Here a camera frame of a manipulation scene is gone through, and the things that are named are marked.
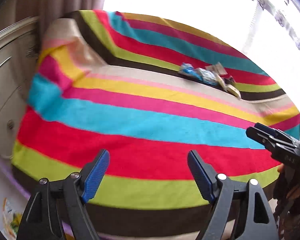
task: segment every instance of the yellow stripe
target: yellow stripe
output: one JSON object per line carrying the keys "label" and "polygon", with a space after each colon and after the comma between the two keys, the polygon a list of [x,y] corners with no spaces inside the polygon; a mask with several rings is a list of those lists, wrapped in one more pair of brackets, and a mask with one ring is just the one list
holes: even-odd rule
{"label": "yellow stripe", "polygon": [[156,17],[156,16],[150,16],[150,15],[133,14],[133,13],[124,13],[123,15],[126,19],[157,23],[157,24],[160,24],[160,25],[172,27],[172,28],[174,28],[176,30],[179,30],[179,31],[182,31],[182,32],[186,32],[186,33],[196,35],[198,37],[213,41],[215,43],[218,43],[218,44],[221,44],[221,45],[224,45],[224,46],[227,46],[227,47],[231,47],[230,45],[228,45],[225,42],[223,42],[223,41],[219,40],[218,38],[216,38],[215,36],[212,36],[209,33],[205,33],[203,31],[200,31],[200,30],[198,30],[194,27],[191,27],[189,25],[185,25],[185,24],[182,24],[182,23],[178,23],[178,22],[175,22],[175,21],[163,19],[163,18]]}
{"label": "yellow stripe", "polygon": [[44,51],[42,51],[39,55],[38,58],[38,62],[37,62],[37,66],[40,66],[40,64],[42,63],[43,59],[45,57],[47,57],[49,54],[51,54],[55,49],[57,49],[58,47],[52,47],[52,48],[48,48],[45,49]]}
{"label": "yellow stripe", "polygon": [[[64,179],[72,172],[80,171],[80,168],[49,158],[18,141],[13,149],[12,164],[36,180],[43,177],[50,181]],[[255,178],[265,187],[277,179],[276,170],[274,167],[267,171],[230,178],[242,182]],[[104,176],[95,198],[90,202],[140,210],[178,209],[207,204],[194,180],[147,180],[111,175]]]}
{"label": "yellow stripe", "polygon": [[[141,62],[141,63],[146,63],[146,64],[150,64],[150,65],[155,65],[158,67],[163,67],[163,68],[167,68],[167,69],[172,69],[175,71],[179,71],[179,66],[166,62],[166,61],[162,61],[162,60],[158,60],[152,57],[147,57],[144,55],[139,55],[139,54],[135,54],[133,52],[127,51],[125,49],[121,49],[119,48],[114,41],[112,40],[111,36],[109,35],[109,33],[106,31],[106,29],[103,27],[103,25],[99,22],[98,18],[96,17],[96,15],[92,12],[92,11],[81,11],[82,17],[85,20],[86,24],[89,25],[89,27],[91,28],[91,30],[95,33],[95,35],[98,37],[98,39],[103,43],[104,46],[106,46],[113,55],[115,55],[118,58],[122,58],[125,60],[132,60],[135,62]],[[145,17],[145,18],[152,18],[152,16],[147,16],[147,15],[141,15],[141,17]],[[162,18],[158,18],[158,17],[154,17],[153,19],[156,20],[162,20],[162,21],[168,21]],[[273,85],[253,85],[253,84],[244,84],[244,83],[237,83],[237,88],[240,91],[243,92],[270,92],[270,91],[275,91],[280,89],[280,87],[277,84],[273,84]]]}
{"label": "yellow stripe", "polygon": [[83,19],[85,20],[86,24],[91,28],[94,34],[98,37],[98,39],[102,42],[102,44],[117,58],[122,58],[125,60],[133,60],[135,62],[145,63],[149,65],[159,66],[175,71],[179,71],[179,66],[159,60],[153,57],[148,57],[144,55],[139,55],[136,53],[132,53],[125,49],[121,49],[120,47],[116,46],[112,37],[103,27],[103,25],[99,22],[98,18],[92,11],[80,11]]}
{"label": "yellow stripe", "polygon": [[51,53],[51,55],[58,62],[61,71],[67,77],[74,80],[72,86],[77,88],[103,89],[109,92],[163,99],[210,109],[220,113],[229,114],[250,122],[260,122],[264,125],[276,124],[299,114],[298,109],[295,106],[292,106],[284,111],[276,112],[275,114],[271,114],[266,117],[260,117],[244,112],[235,107],[227,106],[211,99],[206,99],[191,94],[124,81],[85,77],[84,72],[76,67],[70,59],[69,52],[65,46],[55,49]]}

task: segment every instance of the dresser drawer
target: dresser drawer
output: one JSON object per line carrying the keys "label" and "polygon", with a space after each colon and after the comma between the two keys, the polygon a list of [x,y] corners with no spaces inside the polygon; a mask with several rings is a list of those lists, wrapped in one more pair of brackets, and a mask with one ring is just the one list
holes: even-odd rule
{"label": "dresser drawer", "polygon": [[0,109],[17,87],[18,84],[13,79],[9,56],[0,62]]}
{"label": "dresser drawer", "polygon": [[16,89],[0,111],[0,156],[10,158],[26,103]]}

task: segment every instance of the brown stripe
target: brown stripe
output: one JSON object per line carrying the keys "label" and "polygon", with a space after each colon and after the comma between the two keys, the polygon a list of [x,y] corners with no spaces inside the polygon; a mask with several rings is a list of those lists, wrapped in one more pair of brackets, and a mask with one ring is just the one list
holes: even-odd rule
{"label": "brown stripe", "polygon": [[[158,73],[163,73],[171,76],[177,76],[182,77],[184,79],[192,80],[194,82],[202,83],[204,85],[213,87],[215,89],[222,90],[220,86],[212,86],[209,84],[205,84],[197,79],[187,77],[180,75],[177,71],[162,68],[154,65],[149,65],[145,63],[125,60],[121,58],[115,57],[103,44],[102,42],[97,38],[97,36],[94,34],[94,32],[90,29],[90,27],[85,23],[84,19],[81,16],[81,13],[79,11],[74,11],[71,13],[68,13],[64,16],[64,18],[72,18],[77,22],[77,25],[79,27],[79,30],[81,32],[82,37],[85,39],[85,41],[104,59],[105,62],[107,62],[109,65],[117,65],[122,67],[130,67],[130,68],[137,68],[137,69],[143,69]],[[285,92],[282,89],[278,89],[276,91],[271,92],[241,92],[241,97],[244,100],[263,100],[263,99],[269,99],[269,98],[275,98],[278,96],[281,96],[285,94]]]}
{"label": "brown stripe", "polygon": [[[37,181],[12,166],[14,177],[29,192]],[[270,200],[275,182],[263,190]],[[59,214],[68,222],[64,203],[59,203]],[[228,220],[236,218],[239,203],[233,201]],[[113,236],[163,237],[200,231],[210,205],[173,210],[133,210],[87,204],[87,211],[96,231]]]}

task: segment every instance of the blue gripper pad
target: blue gripper pad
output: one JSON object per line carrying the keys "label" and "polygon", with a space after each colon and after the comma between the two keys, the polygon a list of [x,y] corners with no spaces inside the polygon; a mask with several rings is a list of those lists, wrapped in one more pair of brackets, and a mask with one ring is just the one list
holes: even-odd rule
{"label": "blue gripper pad", "polygon": [[254,127],[257,128],[257,129],[259,129],[259,130],[261,130],[261,131],[263,131],[263,132],[265,132],[265,133],[267,133],[267,134],[272,135],[273,137],[276,137],[275,130],[273,130],[272,128],[270,128],[270,127],[268,127],[266,125],[263,125],[263,124],[257,122],[254,125]]}
{"label": "blue gripper pad", "polygon": [[109,162],[109,152],[107,150],[102,150],[102,152],[100,151],[98,156],[93,161],[93,163],[95,163],[94,166],[84,180],[84,190],[81,196],[84,203],[87,203],[89,199],[94,198],[96,195],[106,169],[109,166]]}
{"label": "blue gripper pad", "polygon": [[213,203],[217,197],[215,192],[218,190],[216,171],[210,164],[206,164],[195,150],[188,153],[188,166],[202,197]]}

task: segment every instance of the bright window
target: bright window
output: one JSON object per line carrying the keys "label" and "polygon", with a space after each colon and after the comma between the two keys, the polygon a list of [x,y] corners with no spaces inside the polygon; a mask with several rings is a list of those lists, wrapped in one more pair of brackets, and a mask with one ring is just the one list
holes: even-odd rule
{"label": "bright window", "polygon": [[[289,1],[270,0],[300,36],[300,14]],[[300,110],[300,50],[257,0],[105,0],[104,10],[148,14],[210,33],[246,54],[285,90]]]}

